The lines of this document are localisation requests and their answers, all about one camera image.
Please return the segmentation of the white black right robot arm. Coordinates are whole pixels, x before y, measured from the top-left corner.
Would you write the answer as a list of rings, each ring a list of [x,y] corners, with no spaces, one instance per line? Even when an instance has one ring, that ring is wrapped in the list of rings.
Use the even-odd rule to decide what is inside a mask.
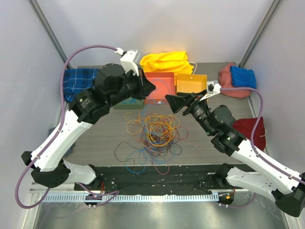
[[[255,147],[253,140],[232,127],[235,122],[231,111],[220,105],[213,111],[207,104],[210,97],[206,91],[184,96],[166,95],[173,113],[183,107],[183,115],[191,114],[221,153],[231,156],[258,172],[259,175],[244,172],[234,166],[222,165],[215,176],[220,188],[241,187],[264,196],[275,203],[284,213],[299,217],[305,207],[305,175],[280,164]]]

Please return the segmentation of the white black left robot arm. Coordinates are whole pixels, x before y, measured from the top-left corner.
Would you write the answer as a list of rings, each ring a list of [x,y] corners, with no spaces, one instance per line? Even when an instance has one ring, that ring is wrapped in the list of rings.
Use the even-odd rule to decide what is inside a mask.
[[[97,71],[92,87],[78,93],[69,103],[64,122],[58,125],[35,151],[25,151],[21,158],[33,170],[33,180],[47,188],[64,182],[85,185],[97,190],[102,175],[93,165],[81,166],[63,159],[75,141],[90,129],[110,108],[128,99],[146,99],[156,89],[143,70],[125,70],[119,64],[107,64]]]

